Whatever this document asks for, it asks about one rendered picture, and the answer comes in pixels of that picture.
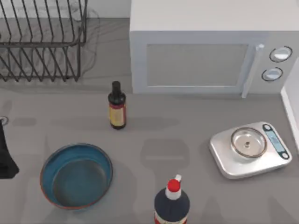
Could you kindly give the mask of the silver kitchen scale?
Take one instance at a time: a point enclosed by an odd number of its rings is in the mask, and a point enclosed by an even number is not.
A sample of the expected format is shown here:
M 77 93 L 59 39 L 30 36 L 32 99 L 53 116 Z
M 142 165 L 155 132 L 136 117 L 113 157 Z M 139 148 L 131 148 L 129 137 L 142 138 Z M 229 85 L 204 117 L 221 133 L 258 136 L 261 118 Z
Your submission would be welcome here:
M 286 167 L 292 154 L 274 126 L 256 122 L 211 137 L 210 152 L 220 172 L 236 180 Z

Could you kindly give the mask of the dark brown bottle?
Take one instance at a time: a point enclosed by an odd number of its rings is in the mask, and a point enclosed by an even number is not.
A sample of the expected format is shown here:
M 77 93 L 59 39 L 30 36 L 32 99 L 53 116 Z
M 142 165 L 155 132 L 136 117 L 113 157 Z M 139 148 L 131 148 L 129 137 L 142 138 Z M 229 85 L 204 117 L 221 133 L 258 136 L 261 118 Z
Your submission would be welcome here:
M 112 91 L 108 95 L 109 121 L 116 130 L 123 129 L 127 124 L 126 99 L 126 94 L 121 90 L 121 83 L 113 81 Z

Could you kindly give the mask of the pale microwave oven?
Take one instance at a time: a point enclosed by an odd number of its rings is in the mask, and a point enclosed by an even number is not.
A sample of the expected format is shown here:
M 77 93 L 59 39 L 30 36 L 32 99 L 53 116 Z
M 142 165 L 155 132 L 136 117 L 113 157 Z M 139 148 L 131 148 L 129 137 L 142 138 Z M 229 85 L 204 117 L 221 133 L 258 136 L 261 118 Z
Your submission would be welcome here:
M 132 0 L 129 40 L 133 93 L 241 96 L 261 43 L 248 94 L 277 94 L 299 66 L 299 0 Z M 273 62 L 283 46 L 291 57 Z

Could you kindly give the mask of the large microwave knob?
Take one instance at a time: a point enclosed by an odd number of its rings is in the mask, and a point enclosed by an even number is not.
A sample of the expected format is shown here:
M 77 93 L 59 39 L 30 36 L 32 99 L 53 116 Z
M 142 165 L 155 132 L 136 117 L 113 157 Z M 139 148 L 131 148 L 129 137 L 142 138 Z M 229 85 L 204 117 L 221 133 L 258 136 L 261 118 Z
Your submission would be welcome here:
M 286 61 L 292 55 L 292 49 L 288 46 L 283 46 L 277 49 L 272 50 L 269 55 L 269 58 L 276 63 Z

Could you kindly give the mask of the small microwave knob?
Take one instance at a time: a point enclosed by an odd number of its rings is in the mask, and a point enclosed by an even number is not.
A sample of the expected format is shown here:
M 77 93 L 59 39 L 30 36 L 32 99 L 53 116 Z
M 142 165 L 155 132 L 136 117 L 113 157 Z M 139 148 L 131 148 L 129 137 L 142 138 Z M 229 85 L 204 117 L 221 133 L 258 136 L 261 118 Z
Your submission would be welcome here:
M 261 78 L 266 82 L 273 82 L 279 80 L 282 77 L 282 75 L 283 70 L 278 67 L 275 67 L 272 69 L 265 70 L 262 73 Z

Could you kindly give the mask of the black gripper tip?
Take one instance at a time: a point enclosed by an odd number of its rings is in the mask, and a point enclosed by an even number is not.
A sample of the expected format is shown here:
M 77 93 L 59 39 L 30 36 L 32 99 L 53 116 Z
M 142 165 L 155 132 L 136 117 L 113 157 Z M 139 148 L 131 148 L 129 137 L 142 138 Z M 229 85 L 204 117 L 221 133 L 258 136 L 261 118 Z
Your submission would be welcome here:
M 8 117 L 0 116 L 0 180 L 13 179 L 20 171 L 7 147 L 4 134 L 4 126 L 7 123 Z

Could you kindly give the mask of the blue bowl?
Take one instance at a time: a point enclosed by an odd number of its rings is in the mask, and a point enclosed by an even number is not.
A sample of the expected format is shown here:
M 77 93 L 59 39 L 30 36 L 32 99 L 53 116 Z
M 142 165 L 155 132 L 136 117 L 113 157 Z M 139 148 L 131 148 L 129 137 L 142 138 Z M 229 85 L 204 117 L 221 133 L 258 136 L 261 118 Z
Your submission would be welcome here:
M 64 210 L 82 210 L 98 203 L 114 177 L 113 163 L 100 147 L 76 143 L 53 152 L 40 172 L 44 197 Z

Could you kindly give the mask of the black bottle with red cap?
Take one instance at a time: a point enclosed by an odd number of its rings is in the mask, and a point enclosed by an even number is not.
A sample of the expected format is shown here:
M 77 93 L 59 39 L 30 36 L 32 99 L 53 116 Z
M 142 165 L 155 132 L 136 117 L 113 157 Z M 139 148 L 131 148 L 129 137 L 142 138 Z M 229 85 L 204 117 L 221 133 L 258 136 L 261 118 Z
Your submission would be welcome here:
M 154 199 L 155 224 L 187 224 L 190 199 L 181 187 L 182 176 L 170 179 Z

